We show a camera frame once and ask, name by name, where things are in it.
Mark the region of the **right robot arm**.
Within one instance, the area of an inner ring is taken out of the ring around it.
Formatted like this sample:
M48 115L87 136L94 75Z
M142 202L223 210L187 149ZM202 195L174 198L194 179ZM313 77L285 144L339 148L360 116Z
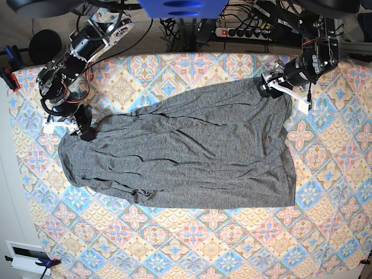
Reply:
M84 141L96 137L91 125L92 107L85 104L89 90L74 92L69 87L133 27L126 12L107 13L105 17L102 14L103 9L99 9L86 23L77 25L70 35L67 51L48 62L37 76L41 106L48 114L43 122L45 133L61 126Z

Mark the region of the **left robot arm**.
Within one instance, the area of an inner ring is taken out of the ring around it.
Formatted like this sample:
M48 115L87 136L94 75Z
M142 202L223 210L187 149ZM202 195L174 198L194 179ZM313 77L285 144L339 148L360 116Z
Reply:
M302 54L261 74L259 93L264 98L287 94L298 100L298 110L308 114L316 109L311 85L338 65L339 45L334 20L324 16L301 17L296 25L302 33Z

